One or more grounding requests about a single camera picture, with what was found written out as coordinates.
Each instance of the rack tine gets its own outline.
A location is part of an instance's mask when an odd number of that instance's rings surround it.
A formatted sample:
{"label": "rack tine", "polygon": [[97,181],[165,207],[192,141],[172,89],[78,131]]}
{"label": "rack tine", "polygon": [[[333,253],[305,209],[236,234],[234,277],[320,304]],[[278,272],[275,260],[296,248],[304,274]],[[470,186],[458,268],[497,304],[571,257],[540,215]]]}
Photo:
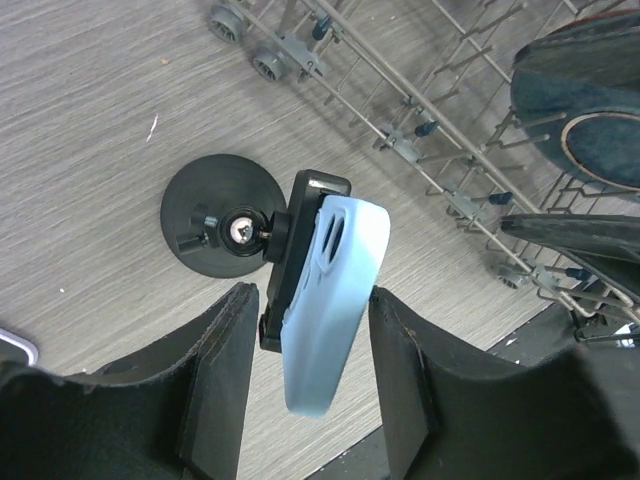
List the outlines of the rack tine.
{"label": "rack tine", "polygon": [[[447,11],[446,8],[444,8],[440,2],[438,2],[438,0],[431,0],[431,3],[433,3],[435,5],[435,7],[440,10],[440,12],[447,18],[447,20],[449,20],[449,22],[455,27],[456,30],[458,30],[458,32],[460,32],[462,35],[465,35],[467,33],[467,31],[462,28],[462,25],[460,25],[455,18],[453,18],[453,16]],[[469,42],[469,44],[477,51],[477,52],[481,52],[482,51],[482,47],[478,44],[478,42],[476,42],[473,38],[466,38],[465,39],[467,42]],[[500,68],[500,66],[495,62],[495,60],[493,60],[493,58],[491,58],[490,56],[488,56],[486,53],[484,53],[483,55],[481,55],[486,61],[487,63],[498,73],[498,75],[500,75],[505,82],[507,83],[511,83],[511,77],[509,77],[509,75],[507,75],[505,73],[505,71]]]}
{"label": "rack tine", "polygon": [[463,34],[462,38],[466,39],[476,33],[487,32],[491,30],[493,27],[499,26],[502,22],[504,22],[505,20],[508,20],[509,18],[513,17],[515,14],[517,14],[518,12],[521,12],[524,9],[525,9],[525,5],[522,3],[518,3],[515,6],[510,7],[509,10],[507,10],[505,13],[500,15],[498,18],[496,18],[492,22],[489,22],[482,27],[476,27],[476,28],[472,28],[471,30],[467,30],[467,33]]}
{"label": "rack tine", "polygon": [[[339,92],[342,89],[344,84],[347,83],[347,80],[349,80],[349,77],[353,74],[354,70],[356,69],[356,67],[359,64],[360,64],[360,57],[358,57],[358,59],[355,62],[353,62],[353,65],[351,65],[351,68],[349,68],[349,70],[347,70],[347,73],[345,73],[344,76],[337,83],[336,91]],[[333,101],[334,98],[335,97],[332,94],[327,95],[327,98],[324,100],[324,104],[325,105],[329,105]]]}

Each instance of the phone holder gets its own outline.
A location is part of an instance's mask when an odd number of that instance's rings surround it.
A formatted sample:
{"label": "phone holder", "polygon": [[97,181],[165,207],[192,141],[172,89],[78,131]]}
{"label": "phone holder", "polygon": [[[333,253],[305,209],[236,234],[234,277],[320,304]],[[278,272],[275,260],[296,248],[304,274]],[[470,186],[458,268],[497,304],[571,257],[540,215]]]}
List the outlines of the phone holder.
{"label": "phone holder", "polygon": [[273,264],[260,347],[282,354],[287,407],[321,417],[335,395],[390,235],[383,208],[348,180],[297,173],[289,205],[275,179],[235,155],[197,159],[171,180],[161,223],[178,259],[216,278]]}

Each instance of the rack wheel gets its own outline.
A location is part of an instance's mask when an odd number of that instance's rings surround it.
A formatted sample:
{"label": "rack wheel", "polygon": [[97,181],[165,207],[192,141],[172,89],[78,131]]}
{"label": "rack wheel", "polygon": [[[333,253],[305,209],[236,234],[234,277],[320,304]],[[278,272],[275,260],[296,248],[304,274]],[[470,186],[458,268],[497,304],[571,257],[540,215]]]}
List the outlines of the rack wheel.
{"label": "rack wheel", "polygon": [[504,285],[513,290],[518,290],[529,283],[531,279],[517,265],[500,263],[495,268],[496,276]]}
{"label": "rack wheel", "polygon": [[253,66],[260,76],[268,82],[277,82],[288,71],[282,57],[266,45],[258,47],[256,56],[253,57]]}
{"label": "rack wheel", "polygon": [[236,45],[247,31],[246,20],[224,5],[211,7],[209,28],[221,40]]}

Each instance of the wood grain surface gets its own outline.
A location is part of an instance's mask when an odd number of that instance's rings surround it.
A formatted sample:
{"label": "wood grain surface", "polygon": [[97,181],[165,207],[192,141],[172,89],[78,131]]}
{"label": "wood grain surface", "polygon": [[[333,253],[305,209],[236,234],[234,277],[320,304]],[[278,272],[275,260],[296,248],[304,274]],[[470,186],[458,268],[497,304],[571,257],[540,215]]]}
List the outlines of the wood grain surface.
{"label": "wood grain surface", "polygon": [[[354,21],[415,76],[450,32],[428,3],[365,0]],[[471,2],[445,3],[465,18]],[[91,371],[189,321],[234,284],[182,266],[158,221],[175,172],[216,152],[256,160],[287,196],[302,168],[349,178],[356,196],[391,215],[379,284],[475,345],[490,346],[541,308],[532,291],[496,281],[484,244],[455,231],[414,170],[372,150],[363,127],[348,129],[336,102],[323,107],[317,85],[258,77],[248,53],[257,31],[243,48],[213,36],[205,0],[0,5],[0,326],[36,343],[44,368]],[[541,18],[525,12],[496,58],[508,66]],[[276,14],[265,21],[275,25]],[[327,58],[337,75],[351,57],[336,49]],[[485,78],[474,67],[466,100],[446,107],[484,138],[493,124],[474,122],[471,110],[486,96]],[[372,85],[362,70],[349,91],[362,97]],[[516,180],[535,196],[554,173],[536,161]],[[268,277],[264,268],[244,280],[264,291]],[[239,478],[302,478],[378,425],[366,322],[322,421],[287,413],[280,358],[257,351]]]}

